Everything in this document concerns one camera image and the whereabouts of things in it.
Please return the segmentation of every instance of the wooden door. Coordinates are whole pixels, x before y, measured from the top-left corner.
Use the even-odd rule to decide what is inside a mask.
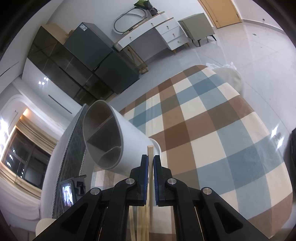
[[[215,24],[216,28],[222,28],[234,23],[240,23],[241,19],[231,0],[198,0]]]

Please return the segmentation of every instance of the white plastic bag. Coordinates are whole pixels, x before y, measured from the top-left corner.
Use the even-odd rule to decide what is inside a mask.
[[[216,69],[216,68],[230,68],[230,69],[235,69],[237,70],[237,68],[234,66],[234,64],[231,62],[230,64],[225,64],[223,65],[222,67],[219,67],[215,64],[210,64],[210,63],[206,63],[206,66],[209,68],[209,69]]]

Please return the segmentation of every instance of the white dresser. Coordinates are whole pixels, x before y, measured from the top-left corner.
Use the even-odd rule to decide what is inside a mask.
[[[123,38],[114,44],[114,47],[118,51],[121,51],[136,38],[152,28],[155,28],[162,36],[162,39],[170,50],[175,50],[189,41],[179,23],[174,18],[169,18],[165,12],[161,12],[124,35]]]
[[[162,36],[164,42],[170,50],[175,50],[189,41],[184,30],[174,18],[166,20],[156,26],[155,29]]]

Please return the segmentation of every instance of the gray refrigerator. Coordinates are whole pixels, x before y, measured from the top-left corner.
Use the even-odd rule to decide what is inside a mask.
[[[139,79],[139,70],[93,23],[81,23],[64,46],[111,90],[119,94]]]

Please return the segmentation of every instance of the metal screw cap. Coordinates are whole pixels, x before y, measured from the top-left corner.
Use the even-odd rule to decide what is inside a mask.
[[[207,194],[207,195],[210,195],[212,193],[212,189],[210,188],[204,188],[202,191],[204,194]]]
[[[174,185],[174,184],[177,183],[177,180],[174,179],[174,178],[169,178],[169,179],[168,179],[168,183]]]
[[[91,194],[92,195],[97,195],[97,194],[99,194],[100,193],[100,189],[98,189],[98,188],[92,188],[91,189]]]
[[[127,183],[127,184],[133,184],[134,182],[135,182],[135,180],[132,179],[132,178],[128,178],[128,179],[126,179],[126,183]]]

